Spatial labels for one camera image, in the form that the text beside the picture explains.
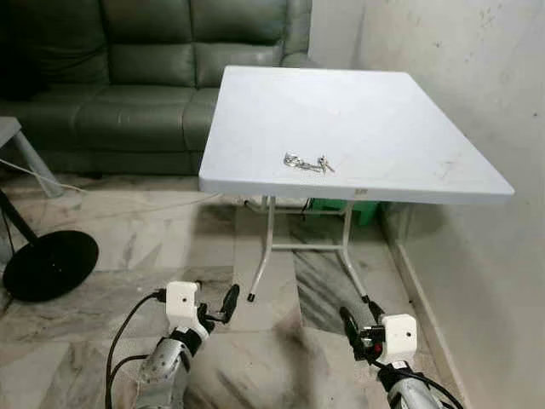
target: green leather sofa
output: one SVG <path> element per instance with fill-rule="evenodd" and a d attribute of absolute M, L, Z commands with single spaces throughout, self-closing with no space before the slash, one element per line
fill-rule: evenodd
<path fill-rule="evenodd" d="M 57 171 L 195 175 L 226 65 L 314 66 L 311 0 L 0 3 L 49 84 L 0 115 Z"/>

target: marble floor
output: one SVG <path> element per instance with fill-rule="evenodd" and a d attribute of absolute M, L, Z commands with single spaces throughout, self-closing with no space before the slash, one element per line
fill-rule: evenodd
<path fill-rule="evenodd" d="M 249 304 L 265 217 L 244 208 L 246 198 L 199 193 L 193 177 L 60 179 L 90 193 L 47 199 L 24 176 L 2 186 L 38 235 L 84 231 L 97 240 L 100 258 L 80 287 L 51 302 L 17 302 L 0 287 L 1 409 L 102 408 L 115 331 L 140 298 L 172 279 L 201 280 L 211 305 L 231 283 L 241 285 L 232 322 L 195 357 L 186 408 L 388 408 L 376 373 L 354 362 L 342 333 L 341 305 L 362 324 L 371 318 L 333 253 L 273 252 Z M 340 238 L 341 220 L 279 216 L 275 229 L 282 240 L 330 242 Z M 14 232 L 15 247 L 24 243 Z M 378 226 L 354 226 L 350 250 L 372 297 L 389 313 L 413 314 Z M 116 359 L 149 352 L 166 327 L 164 305 L 149 302 Z M 419 341 L 415 368 L 437 378 L 423 336 Z M 116 408 L 132 407 L 138 365 L 118 375 Z"/>

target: white wall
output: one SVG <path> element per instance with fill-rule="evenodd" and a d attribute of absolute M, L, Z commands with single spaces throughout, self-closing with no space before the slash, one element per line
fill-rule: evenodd
<path fill-rule="evenodd" d="M 313 0 L 309 55 L 325 68 L 350 68 L 364 0 Z"/>
<path fill-rule="evenodd" d="M 410 73 L 516 189 L 399 244 L 473 408 L 545 407 L 543 0 L 368 0 L 357 67 Z"/>

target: gray side table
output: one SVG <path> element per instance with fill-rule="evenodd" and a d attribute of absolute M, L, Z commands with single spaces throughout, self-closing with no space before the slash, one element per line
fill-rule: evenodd
<path fill-rule="evenodd" d="M 58 183 L 53 173 L 51 173 L 51 170 L 49 170 L 47 165 L 42 161 L 42 158 L 40 158 L 20 129 L 21 127 L 17 118 L 0 117 L 0 147 L 3 147 L 11 138 L 14 138 L 15 145 L 20 150 L 30 169 L 40 176 Z M 45 194 L 50 198 L 56 198 L 64 193 L 64 189 L 61 186 L 45 181 L 39 177 L 36 179 Z"/>

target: wall baseboard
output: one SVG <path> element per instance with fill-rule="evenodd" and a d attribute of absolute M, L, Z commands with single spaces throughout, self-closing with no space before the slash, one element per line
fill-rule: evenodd
<path fill-rule="evenodd" d="M 381 226 L 392 253 L 393 260 L 399 271 L 399 275 L 407 290 L 411 304 L 415 309 L 416 317 L 418 318 L 424 336 L 426 337 L 433 360 L 435 361 L 435 366 L 441 377 L 441 383 L 452 392 L 454 396 L 458 399 L 462 399 L 466 409 L 473 409 L 460 373 L 456 369 L 445 337 L 439 329 L 437 318 L 422 289 L 420 280 L 410 262 L 404 245 L 399 239 L 396 239 L 397 232 L 391 229 L 392 226 L 389 226 L 389 223 L 386 220 L 381 220 Z"/>

